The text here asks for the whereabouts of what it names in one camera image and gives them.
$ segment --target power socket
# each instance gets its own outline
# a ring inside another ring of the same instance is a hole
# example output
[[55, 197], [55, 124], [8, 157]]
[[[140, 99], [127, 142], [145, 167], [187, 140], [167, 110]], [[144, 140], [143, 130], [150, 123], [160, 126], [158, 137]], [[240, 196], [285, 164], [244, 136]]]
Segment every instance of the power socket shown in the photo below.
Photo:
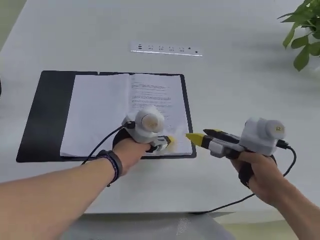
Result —
[[138, 42], [138, 41], [132, 41], [130, 43], [130, 52], [145, 53], [145, 54], [169, 54], [169, 55], [203, 57], [202, 50], [199, 47], [168, 45], [168, 44], [161, 44], [161, 43]]

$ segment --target human hand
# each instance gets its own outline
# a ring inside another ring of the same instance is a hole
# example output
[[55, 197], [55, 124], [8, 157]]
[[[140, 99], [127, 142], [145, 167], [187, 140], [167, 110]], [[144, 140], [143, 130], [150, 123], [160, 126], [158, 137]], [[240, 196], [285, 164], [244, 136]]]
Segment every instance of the human hand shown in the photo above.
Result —
[[238, 172], [245, 162], [251, 164], [254, 173], [249, 180], [249, 188], [259, 199], [274, 206], [283, 184], [287, 182], [275, 161], [271, 157], [253, 152], [242, 152], [238, 159], [231, 160]]
[[125, 175], [133, 165], [138, 163], [149, 149], [150, 144], [137, 143], [132, 138], [126, 138], [118, 142], [114, 146], [113, 152], [122, 163], [122, 175]]

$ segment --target black folder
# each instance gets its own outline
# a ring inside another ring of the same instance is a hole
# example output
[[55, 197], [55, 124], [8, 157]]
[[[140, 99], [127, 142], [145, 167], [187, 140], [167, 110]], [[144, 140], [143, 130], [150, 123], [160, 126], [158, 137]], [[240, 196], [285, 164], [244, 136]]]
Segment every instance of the black folder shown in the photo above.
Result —
[[[83, 161], [84, 157], [60, 156], [75, 77], [76, 75], [116, 75], [123, 73], [135, 74], [131, 72], [43, 71], [36, 88], [16, 161], [18, 163]], [[184, 75], [146, 74], [180, 76], [188, 128], [189, 132], [193, 133]], [[191, 155], [144, 156], [143, 159], [180, 159], [195, 158], [196, 156], [196, 147], [192, 145]]]

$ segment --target person's left hand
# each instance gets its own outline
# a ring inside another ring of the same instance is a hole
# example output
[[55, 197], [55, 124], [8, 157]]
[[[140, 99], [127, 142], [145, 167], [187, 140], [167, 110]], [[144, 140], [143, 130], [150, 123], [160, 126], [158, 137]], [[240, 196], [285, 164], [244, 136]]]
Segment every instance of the person's left hand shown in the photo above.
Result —
[[113, 152], [122, 163], [122, 175], [125, 175], [133, 165], [138, 163], [149, 149], [150, 144], [137, 143], [132, 138], [126, 138], [118, 142], [114, 146]]

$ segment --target human arm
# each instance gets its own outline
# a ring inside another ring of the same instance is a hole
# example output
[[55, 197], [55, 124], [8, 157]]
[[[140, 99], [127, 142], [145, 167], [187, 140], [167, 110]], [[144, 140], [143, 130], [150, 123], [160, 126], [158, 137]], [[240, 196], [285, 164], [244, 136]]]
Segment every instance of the human arm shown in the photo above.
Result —
[[[123, 173], [138, 162], [149, 144], [120, 141], [113, 149]], [[0, 238], [51, 240], [60, 236], [114, 178], [105, 158], [74, 168], [0, 184]]]
[[283, 177], [270, 157], [243, 152], [231, 162], [238, 171], [244, 162], [251, 164], [254, 176], [249, 180], [249, 188], [283, 215], [300, 240], [319, 239], [320, 208]]

